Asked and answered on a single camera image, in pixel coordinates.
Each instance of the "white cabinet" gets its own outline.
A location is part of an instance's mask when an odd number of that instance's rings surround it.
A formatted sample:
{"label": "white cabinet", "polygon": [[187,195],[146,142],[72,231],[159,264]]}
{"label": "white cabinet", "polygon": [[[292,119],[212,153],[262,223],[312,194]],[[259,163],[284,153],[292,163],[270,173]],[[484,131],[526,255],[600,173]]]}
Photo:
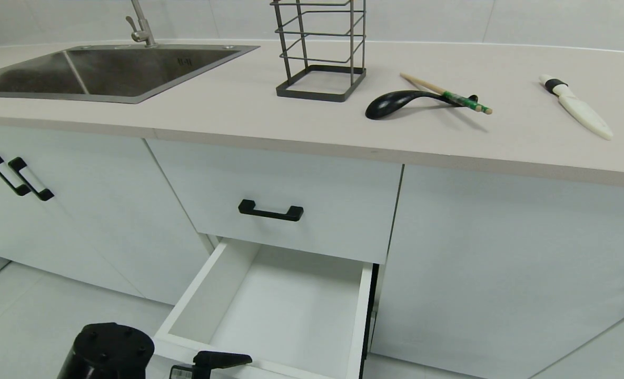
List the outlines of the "white cabinet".
{"label": "white cabinet", "polygon": [[406,166],[372,351],[527,379],[624,317],[624,188]]}
{"label": "white cabinet", "polygon": [[238,379],[359,379],[374,265],[224,239],[155,334],[155,354],[251,355]]}
{"label": "white cabinet", "polygon": [[356,261],[386,259],[401,165],[148,143],[200,233]]}
{"label": "white cabinet", "polygon": [[541,372],[534,379],[624,379],[624,321]]}
{"label": "white cabinet", "polygon": [[[0,127],[0,256],[175,304],[208,258],[145,141]],[[22,158],[18,176],[8,166]]]}

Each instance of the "black spoon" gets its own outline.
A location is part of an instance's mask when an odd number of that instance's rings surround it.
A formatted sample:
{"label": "black spoon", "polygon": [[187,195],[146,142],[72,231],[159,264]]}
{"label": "black spoon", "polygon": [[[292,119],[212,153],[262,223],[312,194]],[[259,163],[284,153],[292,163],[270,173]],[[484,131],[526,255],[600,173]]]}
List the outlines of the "black spoon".
{"label": "black spoon", "polygon": [[[407,103],[419,97],[435,98],[436,100],[444,101],[452,106],[463,106],[439,94],[428,93],[427,91],[395,91],[393,93],[383,94],[379,98],[373,100],[368,108],[365,109],[365,116],[371,120],[378,120],[387,115],[391,115],[391,113],[398,111]],[[468,99],[478,101],[478,96],[471,95]]]}

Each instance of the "stainless steel sink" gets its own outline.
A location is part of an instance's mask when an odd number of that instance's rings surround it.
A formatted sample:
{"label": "stainless steel sink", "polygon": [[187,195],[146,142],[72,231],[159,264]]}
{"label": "stainless steel sink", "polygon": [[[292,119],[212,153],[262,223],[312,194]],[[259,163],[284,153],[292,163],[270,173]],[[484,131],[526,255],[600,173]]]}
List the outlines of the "stainless steel sink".
{"label": "stainless steel sink", "polygon": [[0,69],[0,97],[136,104],[258,46],[78,46]]}

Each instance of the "wooden chopstick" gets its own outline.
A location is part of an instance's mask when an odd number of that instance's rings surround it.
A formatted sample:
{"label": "wooden chopstick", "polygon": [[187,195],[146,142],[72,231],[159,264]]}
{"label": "wooden chopstick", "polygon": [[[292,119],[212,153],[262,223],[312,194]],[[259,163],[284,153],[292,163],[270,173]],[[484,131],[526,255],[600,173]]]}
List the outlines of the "wooden chopstick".
{"label": "wooden chopstick", "polygon": [[420,86],[424,88],[431,89],[433,92],[441,96],[444,96],[445,98],[448,98],[459,105],[463,105],[463,106],[466,106],[467,108],[471,108],[472,110],[476,112],[482,112],[482,113],[485,113],[486,115],[492,114],[491,108],[487,108],[487,106],[478,104],[475,101],[470,100],[464,96],[460,96],[458,94],[447,91],[447,89],[438,87],[435,84],[431,84],[425,80],[418,79],[417,77],[414,77],[412,75],[404,74],[403,72],[401,72],[401,77],[403,77],[403,79],[408,80],[408,82],[411,82],[412,84],[419,84]]}

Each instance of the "wire rack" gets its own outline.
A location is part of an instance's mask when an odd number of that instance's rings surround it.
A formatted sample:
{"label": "wire rack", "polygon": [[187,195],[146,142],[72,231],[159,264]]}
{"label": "wire rack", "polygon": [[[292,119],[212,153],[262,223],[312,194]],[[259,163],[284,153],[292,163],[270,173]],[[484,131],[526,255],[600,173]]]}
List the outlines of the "wire rack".
{"label": "wire rack", "polygon": [[[362,3],[361,9],[355,9],[355,3]],[[326,0],[314,2],[313,0],[273,0],[276,13],[276,33],[281,41],[281,54],[286,68],[286,81],[276,87],[276,95],[282,97],[305,98],[309,100],[321,101],[346,101],[353,91],[358,87],[365,77],[365,0],[342,0],[333,2]],[[281,16],[281,7],[295,7],[295,16],[284,22]],[[305,15],[312,14],[344,14],[348,16],[348,29],[346,32],[329,33],[322,31],[306,31],[304,28],[303,18]],[[291,26],[296,26],[297,31],[293,31]],[[361,26],[361,34],[356,34],[355,29],[359,24]],[[288,45],[286,36],[298,36],[293,43]],[[348,57],[346,59],[323,59],[309,57],[307,50],[308,36],[328,36],[333,38],[348,38]],[[302,56],[290,55],[292,48],[298,44],[302,47]],[[356,53],[361,50],[360,65],[357,65]],[[291,60],[304,62],[304,69],[297,74],[291,73]],[[320,62],[326,64],[310,64],[310,62]],[[343,93],[326,93],[316,91],[300,91],[299,89],[290,89],[293,84],[299,82],[305,75],[310,72],[334,72],[347,74],[347,89]]]}

